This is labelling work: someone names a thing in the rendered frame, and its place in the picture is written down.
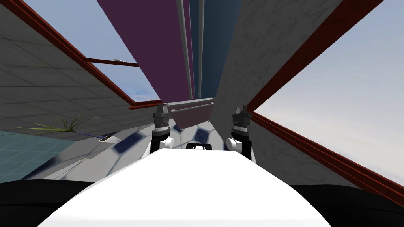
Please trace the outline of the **green potted plant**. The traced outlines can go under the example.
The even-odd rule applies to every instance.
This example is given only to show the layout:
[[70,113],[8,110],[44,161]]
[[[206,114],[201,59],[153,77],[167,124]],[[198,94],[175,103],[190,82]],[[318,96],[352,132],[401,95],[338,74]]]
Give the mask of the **green potted plant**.
[[90,137],[94,137],[94,138],[99,138],[100,142],[105,142],[105,141],[107,141],[107,140],[109,140],[110,138],[113,137],[112,135],[97,136],[97,135],[93,135],[93,134],[78,132],[76,129],[79,126],[86,123],[88,120],[98,118],[98,117],[91,117],[91,118],[87,118],[85,120],[80,121],[79,118],[82,115],[83,114],[78,115],[75,119],[73,119],[73,121],[70,123],[70,125],[67,125],[67,120],[64,119],[63,117],[61,117],[62,118],[62,124],[63,124],[62,128],[35,123],[36,125],[42,126],[42,128],[18,127],[18,129],[30,130],[31,132],[29,132],[28,134],[32,134],[32,135],[45,135],[45,134],[52,134],[52,133],[58,133],[58,132],[75,133],[75,134],[90,136]]

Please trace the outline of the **red-framed window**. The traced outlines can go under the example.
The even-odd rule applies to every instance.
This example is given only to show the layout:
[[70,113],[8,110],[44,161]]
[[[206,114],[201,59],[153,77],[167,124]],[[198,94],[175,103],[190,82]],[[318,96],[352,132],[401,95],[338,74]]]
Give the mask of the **red-framed window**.
[[132,106],[154,106],[159,102],[157,93],[97,0],[0,0],[0,3]]
[[249,109],[258,125],[404,207],[404,0],[342,0]]

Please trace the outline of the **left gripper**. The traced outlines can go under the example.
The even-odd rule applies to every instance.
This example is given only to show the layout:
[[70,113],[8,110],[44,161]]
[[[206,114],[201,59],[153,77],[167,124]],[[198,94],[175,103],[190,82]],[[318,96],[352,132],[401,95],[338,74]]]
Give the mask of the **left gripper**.
[[168,127],[170,114],[168,109],[164,108],[164,104],[158,104],[156,113],[153,114],[154,124],[156,128]]

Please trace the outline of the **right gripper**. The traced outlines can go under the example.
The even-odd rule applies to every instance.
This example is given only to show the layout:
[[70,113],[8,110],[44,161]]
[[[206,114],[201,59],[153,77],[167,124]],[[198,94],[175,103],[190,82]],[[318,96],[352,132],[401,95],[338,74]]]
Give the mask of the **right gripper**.
[[236,127],[247,128],[251,123],[252,117],[252,114],[248,112],[247,106],[243,106],[242,112],[240,111],[240,108],[237,107],[235,114],[232,115],[233,124]]

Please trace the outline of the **purple cupboard door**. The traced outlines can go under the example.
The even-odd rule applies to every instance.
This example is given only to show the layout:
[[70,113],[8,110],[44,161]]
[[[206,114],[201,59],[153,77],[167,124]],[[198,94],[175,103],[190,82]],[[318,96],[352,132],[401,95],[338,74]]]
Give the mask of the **purple cupboard door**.
[[[97,2],[158,97],[164,103],[190,100],[176,0]],[[184,8],[184,14],[188,47],[189,10]],[[191,65],[192,55],[188,55]]]

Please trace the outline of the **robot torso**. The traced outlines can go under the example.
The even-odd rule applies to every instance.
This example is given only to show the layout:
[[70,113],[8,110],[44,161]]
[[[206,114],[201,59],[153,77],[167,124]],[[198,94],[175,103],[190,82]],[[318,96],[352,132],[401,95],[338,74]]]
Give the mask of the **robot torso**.
[[331,227],[236,151],[160,149],[74,196],[38,227]]

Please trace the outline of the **dark blue cupboard door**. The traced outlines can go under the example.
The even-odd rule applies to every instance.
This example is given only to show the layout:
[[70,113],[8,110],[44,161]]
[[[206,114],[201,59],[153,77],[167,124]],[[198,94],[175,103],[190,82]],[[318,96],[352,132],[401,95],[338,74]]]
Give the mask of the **dark blue cupboard door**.
[[[217,94],[242,2],[205,0],[201,98]],[[190,15],[191,43],[188,51],[192,55],[191,78],[195,98],[198,99],[198,0],[184,0],[184,8],[189,10]]]

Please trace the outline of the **grey-purple drawer front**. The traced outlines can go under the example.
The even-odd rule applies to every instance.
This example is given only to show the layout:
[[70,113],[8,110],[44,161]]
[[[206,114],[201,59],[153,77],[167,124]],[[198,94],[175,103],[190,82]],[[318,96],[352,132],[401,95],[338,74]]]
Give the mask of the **grey-purple drawer front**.
[[189,128],[205,121],[211,117],[214,103],[204,104],[202,106],[195,106],[184,108],[180,110],[172,109],[170,114],[179,129]]

